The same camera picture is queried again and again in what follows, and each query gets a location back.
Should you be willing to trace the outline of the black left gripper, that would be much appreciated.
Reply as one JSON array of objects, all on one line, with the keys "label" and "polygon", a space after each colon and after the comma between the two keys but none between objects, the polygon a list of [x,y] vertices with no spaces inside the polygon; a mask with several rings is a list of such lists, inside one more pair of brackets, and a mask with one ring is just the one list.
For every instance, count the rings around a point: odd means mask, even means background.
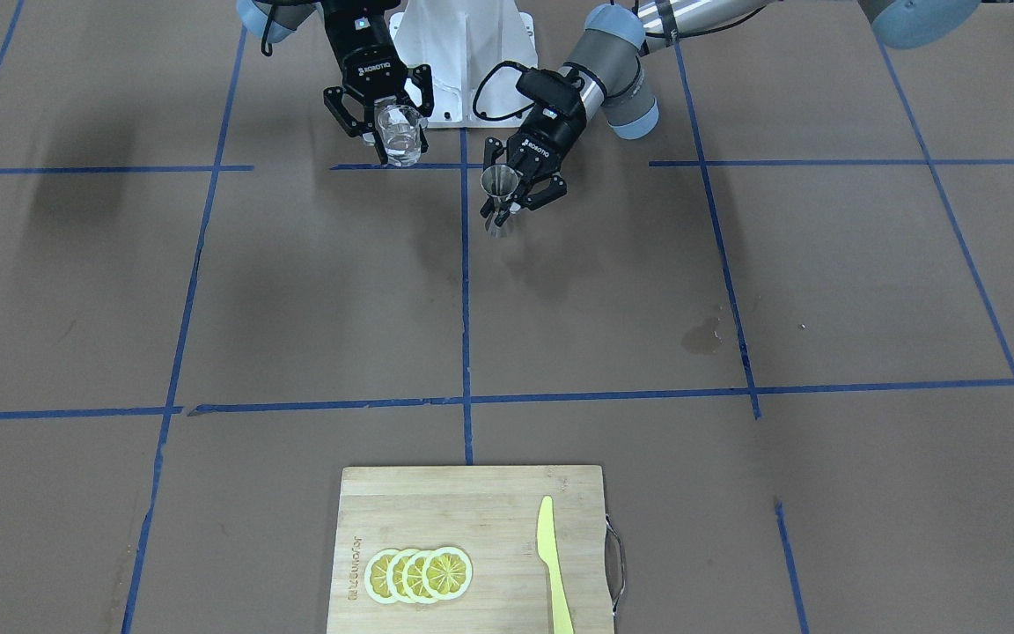
[{"label": "black left gripper", "polygon": [[563,177],[555,175],[576,140],[586,129],[587,109],[575,101],[567,109],[552,104],[533,105],[518,132],[511,134],[507,148],[503,141],[487,137],[483,144],[481,189],[486,201],[481,208],[484,220],[498,214],[511,199],[512,169],[519,173],[520,191],[511,202],[511,213],[536,211],[566,195]]}]

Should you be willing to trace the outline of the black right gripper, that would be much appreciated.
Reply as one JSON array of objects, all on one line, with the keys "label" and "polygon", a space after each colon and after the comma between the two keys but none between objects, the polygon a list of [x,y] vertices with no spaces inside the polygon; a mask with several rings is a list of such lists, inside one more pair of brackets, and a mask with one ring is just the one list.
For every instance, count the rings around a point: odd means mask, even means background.
[{"label": "black right gripper", "polygon": [[[389,164],[377,124],[377,103],[394,101],[418,113],[415,131],[422,132],[433,114],[433,70],[427,63],[407,68],[386,24],[386,13],[399,1],[322,1],[323,27],[342,74],[342,85],[323,90],[323,104],[349,137],[361,137],[374,148],[378,164]],[[407,92],[407,81],[417,92]],[[345,105],[350,96],[362,105],[355,117]]]}]

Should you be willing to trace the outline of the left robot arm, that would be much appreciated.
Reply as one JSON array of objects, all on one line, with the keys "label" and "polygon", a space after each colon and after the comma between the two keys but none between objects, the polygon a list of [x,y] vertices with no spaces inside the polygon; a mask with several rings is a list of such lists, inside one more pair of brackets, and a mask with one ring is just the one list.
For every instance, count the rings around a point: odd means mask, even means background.
[{"label": "left robot arm", "polygon": [[906,175],[929,183],[969,173],[970,186],[1014,183],[1014,4],[979,1],[643,1],[635,15],[600,5],[559,69],[579,104],[564,116],[540,98],[511,137],[506,157],[522,173],[523,213],[583,202],[602,178],[574,155],[599,98],[631,105],[636,150],[664,141],[647,80],[605,76],[609,65],[649,72],[675,59],[694,156],[635,167],[596,206],[671,205],[656,186],[672,170],[699,170],[709,213],[732,219],[758,177],[792,177],[768,208],[850,175]]}]

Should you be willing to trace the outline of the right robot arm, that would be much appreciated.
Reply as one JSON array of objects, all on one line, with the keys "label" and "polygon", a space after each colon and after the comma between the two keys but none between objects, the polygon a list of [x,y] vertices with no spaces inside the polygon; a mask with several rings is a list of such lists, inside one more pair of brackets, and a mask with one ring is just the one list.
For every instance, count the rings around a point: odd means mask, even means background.
[{"label": "right robot arm", "polygon": [[428,149],[425,136],[435,98],[428,64],[401,59],[386,13],[397,1],[238,1],[246,30],[261,40],[261,53],[321,17],[341,83],[323,90],[323,104],[350,137],[374,147],[379,163],[411,167]]}]

